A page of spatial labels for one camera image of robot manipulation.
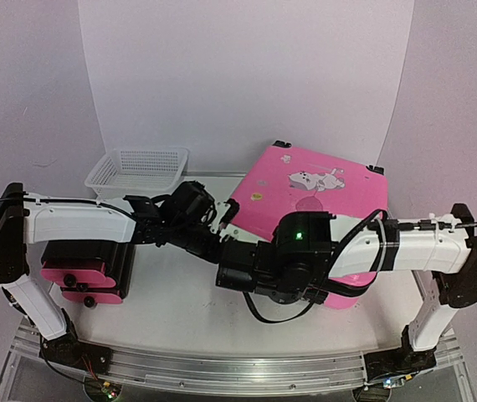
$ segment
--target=white plastic basket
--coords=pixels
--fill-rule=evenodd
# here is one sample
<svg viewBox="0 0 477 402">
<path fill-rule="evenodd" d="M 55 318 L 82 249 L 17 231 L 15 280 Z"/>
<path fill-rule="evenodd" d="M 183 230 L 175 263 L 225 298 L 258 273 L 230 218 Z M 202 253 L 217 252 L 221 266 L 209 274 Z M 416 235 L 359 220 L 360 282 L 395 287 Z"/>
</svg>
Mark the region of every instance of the white plastic basket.
<svg viewBox="0 0 477 402">
<path fill-rule="evenodd" d="M 85 180 L 99 198 L 172 191 L 188 160 L 185 148 L 124 148 L 107 152 Z"/>
</svg>

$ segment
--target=pink suitcase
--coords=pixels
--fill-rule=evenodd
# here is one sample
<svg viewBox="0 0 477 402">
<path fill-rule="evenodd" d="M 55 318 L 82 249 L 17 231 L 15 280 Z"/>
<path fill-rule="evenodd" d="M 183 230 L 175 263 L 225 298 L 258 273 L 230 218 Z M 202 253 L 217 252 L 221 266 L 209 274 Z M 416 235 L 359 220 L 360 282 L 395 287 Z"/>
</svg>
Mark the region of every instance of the pink suitcase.
<svg viewBox="0 0 477 402">
<path fill-rule="evenodd" d="M 346 161 L 277 141 L 266 149 L 232 198 L 240 204 L 233 224 L 264 239 L 281 218 L 294 211 L 328 211 L 365 218 L 387 209 L 387 180 L 379 167 Z M 339 281 L 353 286 L 371 283 L 376 274 L 350 275 Z M 349 308 L 357 297 L 330 294 L 325 305 Z"/>
</svg>

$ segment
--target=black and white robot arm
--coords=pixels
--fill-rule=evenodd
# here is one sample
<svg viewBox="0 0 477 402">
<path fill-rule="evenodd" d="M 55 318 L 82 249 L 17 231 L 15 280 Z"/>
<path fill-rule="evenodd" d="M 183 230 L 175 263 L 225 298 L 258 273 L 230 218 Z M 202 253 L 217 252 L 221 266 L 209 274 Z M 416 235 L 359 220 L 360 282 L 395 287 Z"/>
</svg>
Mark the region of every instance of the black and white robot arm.
<svg viewBox="0 0 477 402">
<path fill-rule="evenodd" d="M 367 221 L 293 213 L 280 221 L 274 239 L 267 242 L 229 224 L 238 205 L 229 200 L 216 207 L 195 182 L 183 183 L 172 196 L 126 197 L 129 211 L 95 200 L 25 193 L 20 183 L 10 184 L 3 199 L 0 286 L 50 345 L 48 358 L 63 364 L 76 365 L 81 350 L 88 356 L 96 346 L 78 340 L 65 312 L 29 276 L 26 246 L 42 241 L 171 243 L 218 263 L 217 286 L 259 293 L 282 304 L 299 299 L 321 304 L 329 292 L 358 296 L 368 286 L 333 281 L 351 274 L 432 271 L 428 294 L 405 329 L 402 348 L 365 356 L 370 381 L 435 364 L 433 351 L 441 333 L 458 309 L 477 302 L 477 236 L 464 227 L 473 218 L 463 204 L 455 205 L 451 214 L 421 220 L 380 219 L 378 213 Z M 106 365 L 95 362 L 94 369 L 104 373 Z"/>
</svg>

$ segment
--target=cartoon character sticker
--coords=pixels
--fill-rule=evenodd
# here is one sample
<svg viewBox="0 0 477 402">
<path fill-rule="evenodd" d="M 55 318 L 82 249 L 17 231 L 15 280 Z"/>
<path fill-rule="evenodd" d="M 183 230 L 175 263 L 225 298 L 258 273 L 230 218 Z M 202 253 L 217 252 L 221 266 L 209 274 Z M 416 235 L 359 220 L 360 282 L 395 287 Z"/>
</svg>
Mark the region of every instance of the cartoon character sticker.
<svg viewBox="0 0 477 402">
<path fill-rule="evenodd" d="M 345 187 L 345 179 L 338 178 L 336 173 L 344 173 L 344 171 L 335 168 L 331 170 L 331 173 L 297 172 L 289 175 L 289 184 L 292 188 L 305 191 L 339 190 Z"/>
</svg>

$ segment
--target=gray wall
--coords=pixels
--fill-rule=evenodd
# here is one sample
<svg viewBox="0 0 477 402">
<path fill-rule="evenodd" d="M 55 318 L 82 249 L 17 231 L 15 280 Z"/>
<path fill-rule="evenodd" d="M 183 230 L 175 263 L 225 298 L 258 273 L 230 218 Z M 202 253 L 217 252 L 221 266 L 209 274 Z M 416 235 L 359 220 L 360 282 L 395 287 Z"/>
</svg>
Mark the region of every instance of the gray wall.
<svg viewBox="0 0 477 402">
<path fill-rule="evenodd" d="M 477 2 L 415 3 L 408 55 L 379 161 L 395 216 L 449 212 L 477 218 Z M 477 305 L 455 330 L 477 392 Z"/>
<path fill-rule="evenodd" d="M 85 175 L 103 152 L 76 0 L 0 2 L 0 194 L 22 181 L 88 195 Z M 0 291 L 0 370 L 19 320 Z"/>
<path fill-rule="evenodd" d="M 79 0 L 106 149 L 184 146 L 245 171 L 281 138 L 374 163 L 413 0 Z"/>
</svg>

